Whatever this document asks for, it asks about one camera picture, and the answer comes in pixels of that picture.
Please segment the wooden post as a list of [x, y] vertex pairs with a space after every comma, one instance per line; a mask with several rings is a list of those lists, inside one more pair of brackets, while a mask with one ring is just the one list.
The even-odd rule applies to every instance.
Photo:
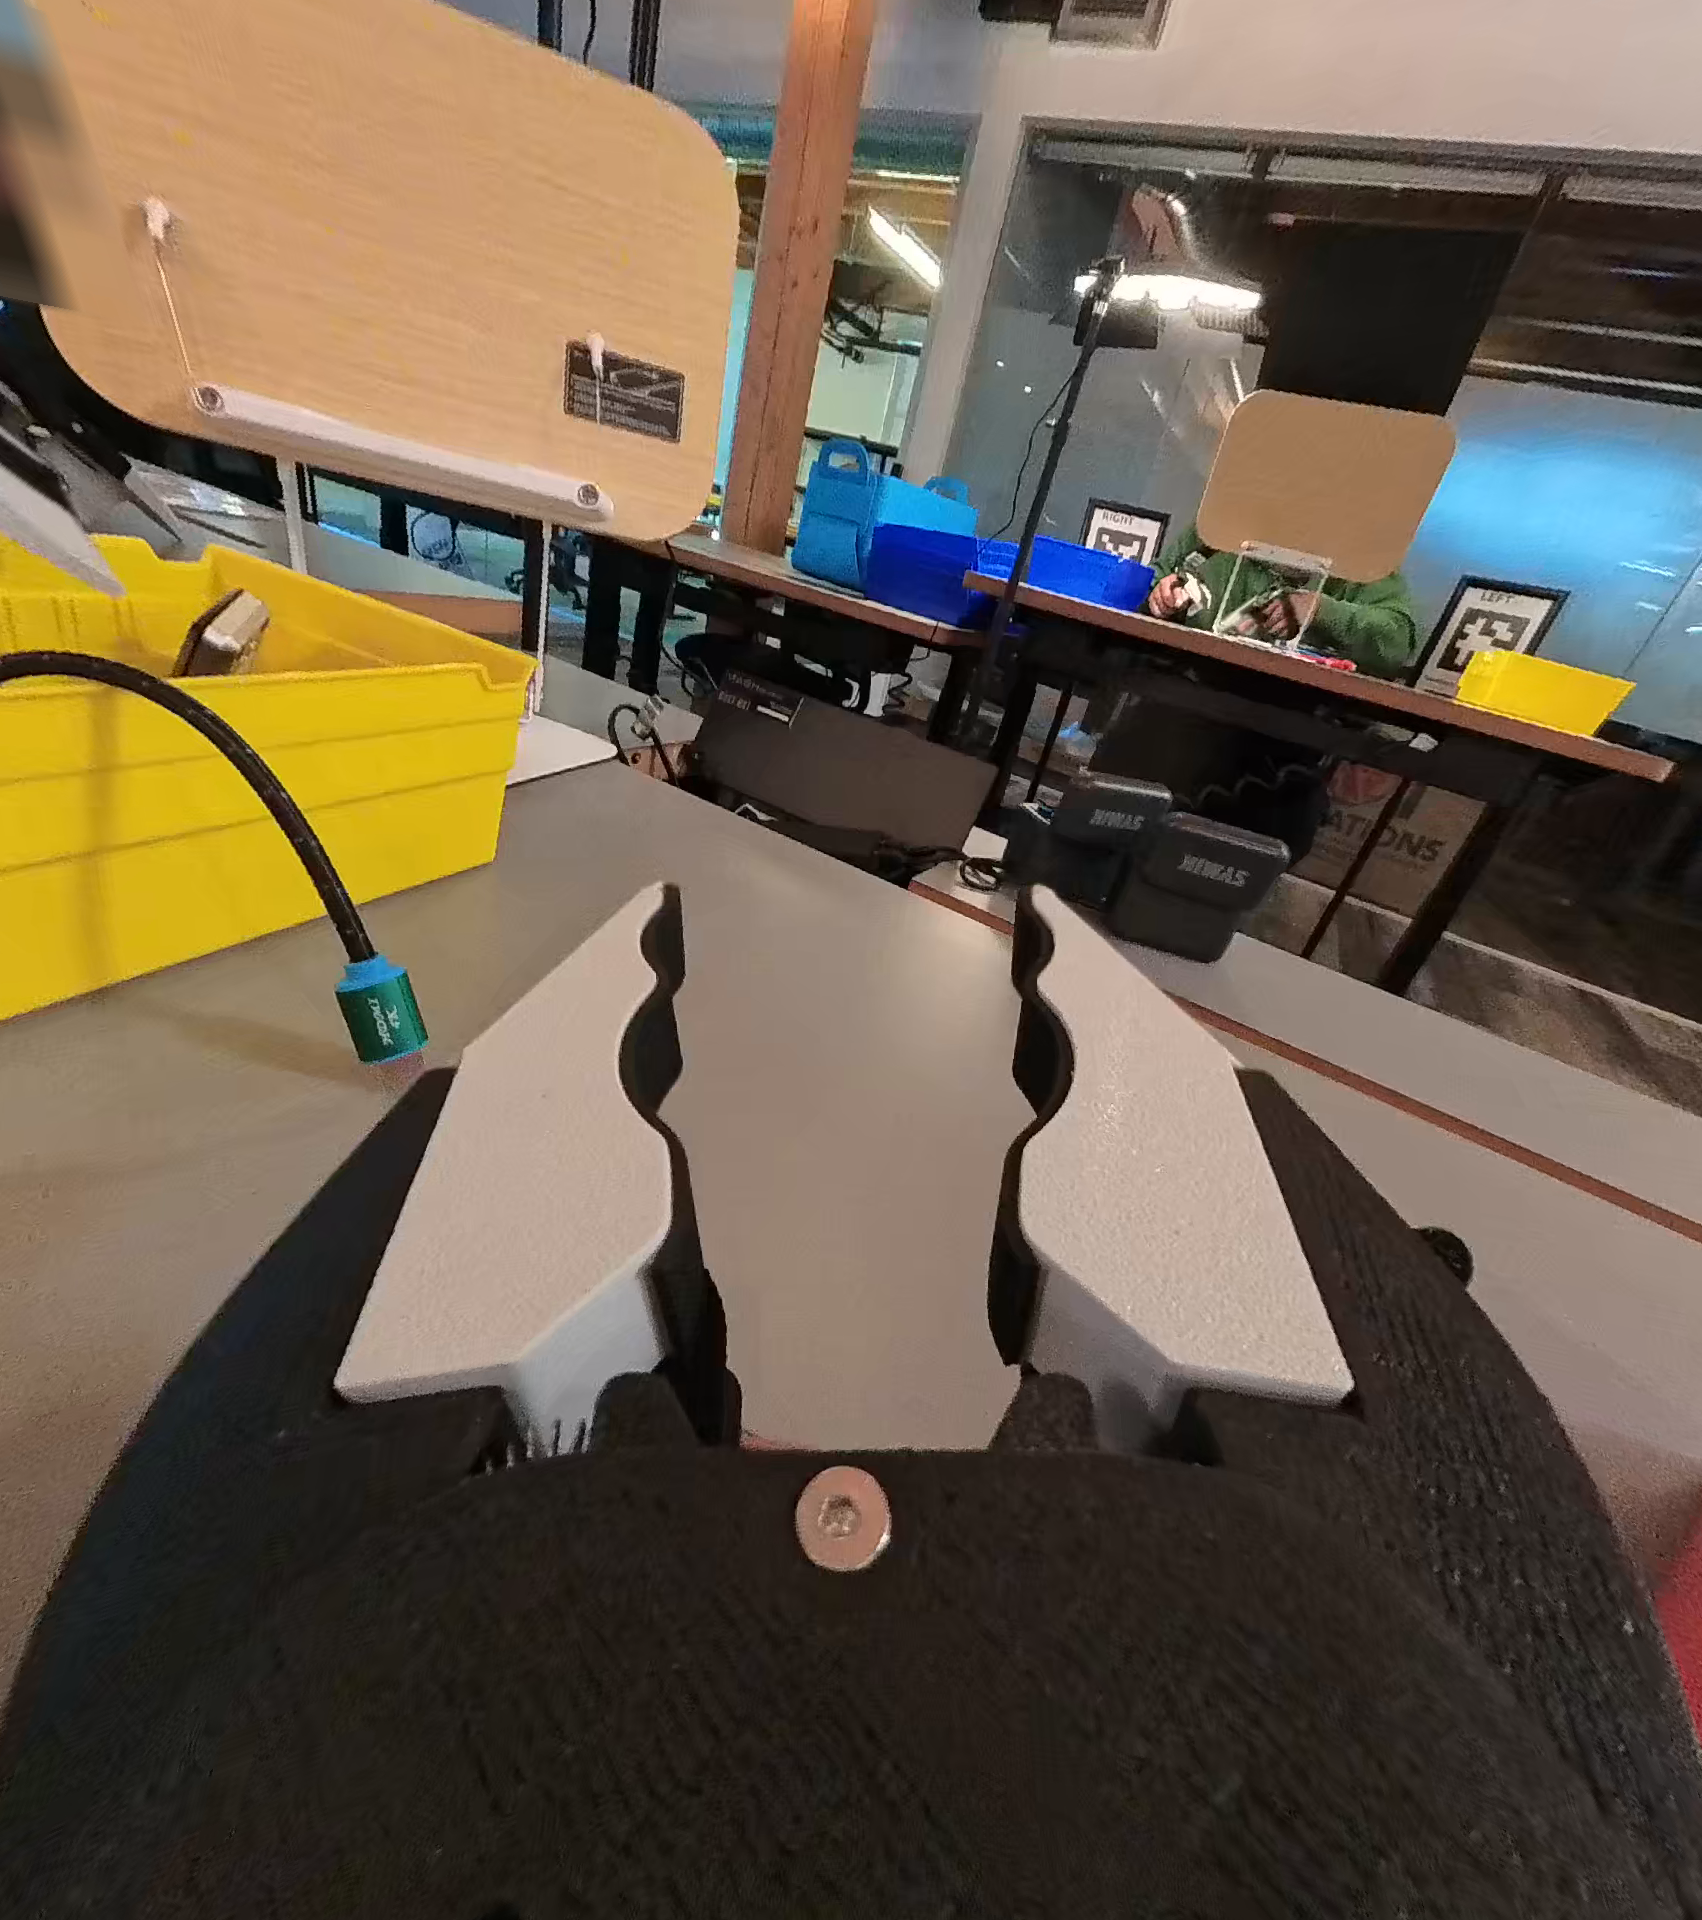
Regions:
[[878, 6], [799, 0], [763, 183], [720, 536], [787, 549]]

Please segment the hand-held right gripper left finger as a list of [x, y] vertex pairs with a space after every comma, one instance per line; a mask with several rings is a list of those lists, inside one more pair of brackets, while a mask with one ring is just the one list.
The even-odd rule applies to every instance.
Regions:
[[677, 987], [683, 896], [647, 884], [458, 1054], [342, 1402], [500, 1390], [519, 1438], [555, 1451], [610, 1378], [665, 1378], [702, 1445], [738, 1445], [744, 1390], [665, 1122]]

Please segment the black HDMI cable green plug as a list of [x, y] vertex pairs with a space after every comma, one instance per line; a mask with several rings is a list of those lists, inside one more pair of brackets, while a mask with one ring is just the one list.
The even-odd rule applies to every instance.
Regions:
[[0, 652], [0, 689], [6, 683], [98, 683], [98, 689], [134, 695], [146, 707], [165, 707], [201, 744], [214, 744], [214, 756], [226, 756], [238, 768], [238, 780], [256, 792], [256, 805], [275, 817], [275, 829], [299, 853], [299, 866], [305, 866], [305, 878], [311, 878], [311, 890], [317, 890], [317, 902], [342, 939], [348, 969], [336, 981], [336, 1006], [342, 1006], [342, 1024], [354, 1036], [360, 1067], [397, 1067], [397, 1061], [415, 1061], [427, 1048], [427, 1018], [421, 1018], [421, 1000], [409, 987], [409, 969], [372, 945], [360, 902], [348, 896], [323, 835], [293, 805], [287, 780], [214, 707], [201, 707], [183, 683], [165, 683], [140, 664], [92, 658], [92, 652]]

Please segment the black office chair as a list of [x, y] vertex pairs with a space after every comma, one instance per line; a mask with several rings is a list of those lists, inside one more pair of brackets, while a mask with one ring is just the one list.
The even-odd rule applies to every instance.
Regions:
[[1269, 835], [1299, 866], [1330, 811], [1330, 756], [1129, 695], [1092, 774], [1165, 786], [1177, 811]]

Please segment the yellow plastic bin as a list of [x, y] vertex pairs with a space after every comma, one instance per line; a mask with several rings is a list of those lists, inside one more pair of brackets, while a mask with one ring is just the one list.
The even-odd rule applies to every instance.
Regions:
[[1458, 677], [1458, 707], [1501, 713], [1519, 725], [1598, 738], [1617, 707], [1635, 695], [1629, 677], [1598, 677], [1562, 658], [1482, 646]]

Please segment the brown-edged table black legs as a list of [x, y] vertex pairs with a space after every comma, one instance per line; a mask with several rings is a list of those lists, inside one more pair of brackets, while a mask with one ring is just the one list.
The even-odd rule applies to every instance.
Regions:
[[1007, 798], [1037, 689], [1086, 683], [1116, 683], [1129, 695], [1196, 713], [1202, 725], [1251, 731], [1287, 750], [1312, 750], [1324, 762], [1360, 762], [1403, 786], [1476, 798], [1476, 829], [1434, 878], [1427, 902], [1409, 914], [1403, 939], [1373, 975], [1385, 994], [1415, 987], [1537, 780], [1671, 780], [1665, 756], [1482, 713], [1403, 683], [1336, 670], [1324, 658], [1171, 628], [1037, 585], [1013, 591], [988, 573], [970, 573], [964, 585], [988, 591], [994, 616], [982, 628], [982, 658], [958, 677], [958, 695], [939, 695], [933, 719], [964, 738], [982, 689], [1000, 683], [1000, 725], [988, 738], [988, 805]]
[[793, 658], [866, 683], [909, 677], [915, 652], [939, 652], [946, 683], [933, 695], [927, 738], [952, 750], [964, 731], [958, 713], [982, 664], [976, 628], [872, 603], [848, 585], [799, 573], [781, 555], [720, 542], [714, 530], [677, 530], [665, 542], [592, 536], [580, 640], [580, 664], [592, 677], [610, 683], [628, 664], [628, 689], [653, 695], [671, 610], [695, 610], [708, 634], [781, 640]]

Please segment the yellow bin with black divider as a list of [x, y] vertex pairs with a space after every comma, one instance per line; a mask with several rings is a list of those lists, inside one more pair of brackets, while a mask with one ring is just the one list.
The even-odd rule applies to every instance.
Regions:
[[[293, 792], [354, 902], [500, 847], [531, 658], [244, 549], [159, 561], [104, 536], [122, 597], [0, 536], [0, 652], [92, 652], [171, 677], [226, 591], [268, 610], [232, 683], [195, 683]], [[262, 798], [183, 719], [98, 683], [0, 689], [0, 1018], [61, 1006], [323, 902]]]

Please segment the black USB hub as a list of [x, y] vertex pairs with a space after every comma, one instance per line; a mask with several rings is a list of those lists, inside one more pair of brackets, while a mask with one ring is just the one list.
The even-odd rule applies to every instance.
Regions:
[[268, 634], [268, 603], [256, 591], [226, 591], [189, 622], [171, 677], [177, 683], [244, 677], [262, 652], [262, 634]]

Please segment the wooden board on clear stand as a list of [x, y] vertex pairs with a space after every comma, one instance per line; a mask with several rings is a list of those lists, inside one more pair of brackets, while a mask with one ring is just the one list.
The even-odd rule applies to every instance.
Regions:
[[1269, 573], [1287, 628], [1269, 646], [1299, 652], [1324, 579], [1373, 585], [1409, 561], [1409, 542], [1452, 469], [1458, 433], [1446, 414], [1251, 390], [1214, 451], [1196, 542]]

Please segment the light blue caddy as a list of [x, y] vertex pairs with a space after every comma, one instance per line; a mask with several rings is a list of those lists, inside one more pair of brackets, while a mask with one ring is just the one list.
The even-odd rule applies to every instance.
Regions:
[[885, 469], [860, 439], [824, 439], [799, 494], [793, 573], [866, 591], [866, 536]]
[[885, 524], [976, 536], [976, 500], [958, 475], [933, 482], [878, 475], [866, 536], [878, 536]]

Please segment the studio lamp on stand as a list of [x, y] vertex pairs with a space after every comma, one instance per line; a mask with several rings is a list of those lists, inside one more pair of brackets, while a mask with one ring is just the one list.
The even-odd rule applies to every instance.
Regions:
[[1000, 719], [1013, 713], [1013, 701], [1007, 701], [1013, 610], [1019, 610], [1019, 591], [1025, 591], [1025, 579], [1031, 579], [1031, 549], [1037, 549], [1037, 530], [1043, 530], [1043, 506], [1049, 506], [1061, 451], [1068, 451], [1068, 439], [1074, 439], [1074, 414], [1080, 414], [1086, 372], [1092, 372], [1092, 360], [1098, 360], [1098, 347], [1104, 347], [1104, 323], [1110, 323], [1116, 305], [1141, 305], [1141, 274], [1129, 274], [1122, 256], [1098, 256], [1098, 262], [1092, 262], [1092, 280], [1086, 280], [1086, 293], [1080, 293], [1080, 311], [1074, 311], [1074, 366], [1068, 366], [1068, 378], [1061, 378], [1061, 390], [1055, 390], [1055, 402], [1049, 402], [1043, 421], [1037, 421], [1037, 427], [1049, 433], [1049, 439], [1043, 439], [1037, 482], [1031, 482], [1031, 488], [1025, 488], [1025, 482], [1013, 488], [1013, 506], [1025, 506], [1025, 518], [1019, 518], [1013, 567], [1007, 567], [1007, 579], [1000, 579], [1000, 591], [994, 591], [994, 616], [988, 616], [988, 628], [982, 628], [982, 664], [976, 664], [976, 677], [970, 677], [964, 719], [958, 719], [964, 750], [976, 750], [982, 762], [994, 762], [994, 725], [982, 719], [982, 701], [1000, 695]]

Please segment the black wall monitor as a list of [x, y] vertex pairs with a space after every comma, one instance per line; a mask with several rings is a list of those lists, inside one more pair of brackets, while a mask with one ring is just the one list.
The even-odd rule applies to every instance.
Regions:
[[1263, 293], [1257, 390], [1446, 414], [1519, 232], [1293, 226]]

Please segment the cardboard box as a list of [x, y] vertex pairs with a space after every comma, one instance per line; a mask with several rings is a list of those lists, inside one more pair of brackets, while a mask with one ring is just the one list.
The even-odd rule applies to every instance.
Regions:
[[[1324, 792], [1330, 798], [1324, 798], [1318, 841], [1293, 866], [1293, 878], [1336, 890], [1348, 866], [1360, 859], [1360, 847], [1373, 841], [1385, 805], [1397, 798], [1397, 780], [1360, 762], [1336, 762]], [[1427, 890], [1452, 872], [1476, 823], [1482, 823], [1476, 798], [1458, 798], [1421, 780], [1403, 786], [1348, 896], [1391, 914], [1415, 914]]]

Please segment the wooden board with black label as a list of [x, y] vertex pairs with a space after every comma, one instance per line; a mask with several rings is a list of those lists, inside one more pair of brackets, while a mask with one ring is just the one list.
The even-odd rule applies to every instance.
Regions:
[[616, 542], [720, 463], [738, 189], [458, 6], [31, 6], [79, 122], [55, 354], [110, 408]]

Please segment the dark blue plastic bin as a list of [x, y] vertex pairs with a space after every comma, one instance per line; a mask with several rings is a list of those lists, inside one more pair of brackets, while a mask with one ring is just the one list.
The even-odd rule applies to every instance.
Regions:
[[885, 610], [927, 616], [958, 634], [982, 634], [994, 616], [994, 591], [970, 591], [964, 579], [1007, 579], [1019, 542], [982, 542], [927, 524], [878, 524], [866, 549], [866, 597]]

